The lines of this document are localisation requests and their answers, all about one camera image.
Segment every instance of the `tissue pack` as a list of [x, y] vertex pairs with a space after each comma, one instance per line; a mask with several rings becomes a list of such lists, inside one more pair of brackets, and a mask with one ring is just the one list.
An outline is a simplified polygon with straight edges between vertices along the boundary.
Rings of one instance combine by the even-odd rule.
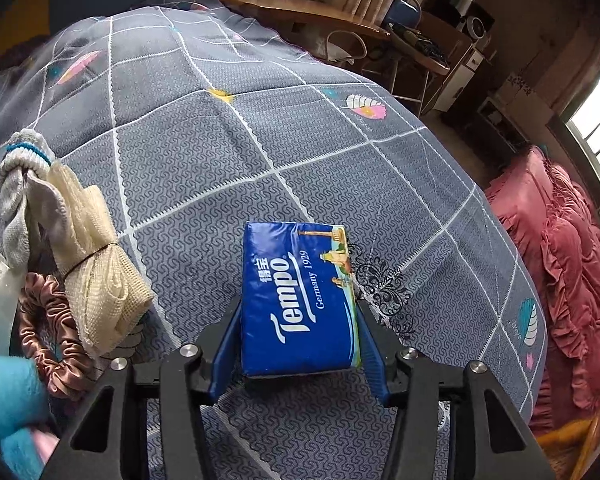
[[242, 370], [249, 377], [358, 366], [343, 226], [248, 222], [242, 272]]

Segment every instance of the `white cabinet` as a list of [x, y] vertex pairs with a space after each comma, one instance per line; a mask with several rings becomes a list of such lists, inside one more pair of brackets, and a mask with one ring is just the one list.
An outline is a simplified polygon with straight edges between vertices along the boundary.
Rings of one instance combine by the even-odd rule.
[[456, 98], [460, 95], [460, 92], [464, 90], [471, 78], [474, 76], [474, 71], [467, 68], [465, 65], [460, 65], [454, 74], [446, 82], [445, 87], [440, 92], [438, 100], [434, 105], [434, 110], [440, 110], [446, 112], [451, 108]]

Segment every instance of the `beige mesh fabric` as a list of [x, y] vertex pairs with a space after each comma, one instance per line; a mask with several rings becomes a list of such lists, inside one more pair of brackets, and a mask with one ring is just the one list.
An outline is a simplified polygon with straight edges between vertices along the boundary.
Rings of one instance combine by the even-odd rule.
[[133, 330], [154, 293], [117, 245], [100, 189], [84, 189], [75, 173], [58, 161], [52, 164], [47, 182], [64, 201], [55, 208], [56, 215], [64, 218], [56, 218], [56, 229], [51, 229], [51, 248], [63, 276], [77, 265], [65, 280], [66, 294], [85, 350], [99, 357]]

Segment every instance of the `gray bedsheet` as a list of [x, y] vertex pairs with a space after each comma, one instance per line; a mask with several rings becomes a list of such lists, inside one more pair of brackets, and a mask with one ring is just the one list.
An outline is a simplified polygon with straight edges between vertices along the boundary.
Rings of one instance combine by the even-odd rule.
[[[122, 351], [159, 358], [221, 317], [240, 292], [245, 221], [344, 224], [380, 321], [440, 362], [483, 359], [528, 420], [544, 319], [480, 189], [383, 88], [198, 1], [83, 20], [0, 74], [0, 160], [14, 131], [42, 133], [100, 186], [157, 293]], [[236, 384], [203, 412], [219, 478], [379, 478], [394, 412], [361, 371], [270, 388]], [[149, 419], [159, 477], [153, 404]], [[444, 478], [443, 405], [439, 428]]]

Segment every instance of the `wooden table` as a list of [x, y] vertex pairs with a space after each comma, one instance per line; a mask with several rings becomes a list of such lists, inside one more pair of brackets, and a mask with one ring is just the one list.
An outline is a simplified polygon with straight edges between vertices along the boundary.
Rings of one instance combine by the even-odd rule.
[[321, 2], [311, 0], [220, 0], [228, 7], [237, 7], [243, 16], [257, 18], [260, 14], [277, 20], [325, 25], [333, 30], [348, 30], [360, 36], [389, 40], [389, 33], [357, 16], [347, 14]]

